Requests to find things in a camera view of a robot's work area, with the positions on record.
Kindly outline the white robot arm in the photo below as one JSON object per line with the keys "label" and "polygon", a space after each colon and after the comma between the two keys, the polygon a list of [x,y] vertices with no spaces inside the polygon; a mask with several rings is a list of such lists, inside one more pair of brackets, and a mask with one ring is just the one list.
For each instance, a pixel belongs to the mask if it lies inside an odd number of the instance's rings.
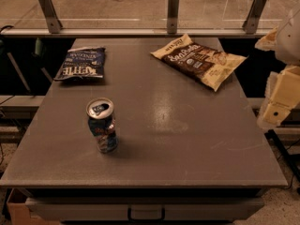
{"label": "white robot arm", "polygon": [[271,72],[265,86],[264,101],[258,115],[263,128],[279,126],[300,103],[300,11],[292,9],[288,16],[260,38],[255,48],[273,51],[286,67]]}

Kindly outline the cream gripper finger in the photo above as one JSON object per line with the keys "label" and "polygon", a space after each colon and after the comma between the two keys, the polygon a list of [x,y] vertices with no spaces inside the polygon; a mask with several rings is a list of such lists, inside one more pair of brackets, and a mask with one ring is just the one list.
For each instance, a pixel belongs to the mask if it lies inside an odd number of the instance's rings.
{"label": "cream gripper finger", "polygon": [[255,48],[261,51],[273,51],[276,48],[278,27],[273,28],[268,34],[261,37],[255,44]]}

